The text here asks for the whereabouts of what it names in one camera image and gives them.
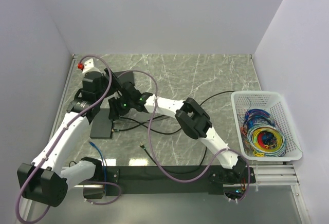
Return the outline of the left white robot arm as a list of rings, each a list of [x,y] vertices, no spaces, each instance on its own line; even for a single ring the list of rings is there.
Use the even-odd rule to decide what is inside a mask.
[[[117,76],[106,69],[84,70],[82,88],[70,102],[64,119],[46,147],[30,164],[17,170],[21,197],[57,207],[67,192],[81,182],[109,184],[103,162],[84,157],[76,165],[63,169],[64,161],[81,133],[101,110],[103,99],[121,89]]]

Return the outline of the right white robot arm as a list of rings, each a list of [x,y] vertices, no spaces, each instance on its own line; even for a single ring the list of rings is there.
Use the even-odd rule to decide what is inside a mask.
[[[186,100],[172,100],[158,96],[149,92],[141,93],[135,87],[129,90],[121,90],[118,98],[110,98],[109,118],[118,119],[131,109],[138,112],[151,114],[148,125],[148,141],[153,159],[159,169],[170,179],[179,183],[190,183],[199,180],[210,168],[214,160],[218,160],[220,166],[226,171],[226,176],[231,182],[238,182],[244,177],[247,171],[247,181],[250,181],[250,166],[241,153],[231,149],[227,143],[216,132],[207,112],[192,98]],[[190,138],[200,141],[213,154],[209,164],[196,177],[189,180],[181,180],[167,173],[157,160],[151,141],[151,126],[155,114],[165,115],[175,118],[182,131]]]

